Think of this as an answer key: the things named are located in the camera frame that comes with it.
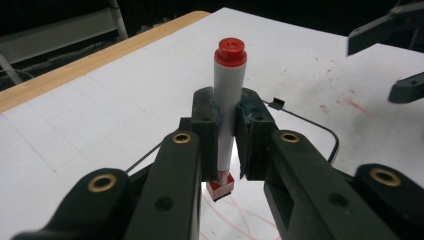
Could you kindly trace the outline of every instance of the table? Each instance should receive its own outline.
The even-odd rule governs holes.
[[[192,93],[212,84],[213,52],[228,36],[246,43],[245,87],[338,135],[334,167],[383,163],[424,185],[424,105],[387,102],[396,80],[422,71],[423,54],[377,44],[346,57],[345,37],[231,9],[194,12],[0,93],[0,238],[42,227],[79,178],[127,169],[174,131]],[[201,238],[277,239],[252,192],[262,184],[239,186],[245,199],[203,197]]]

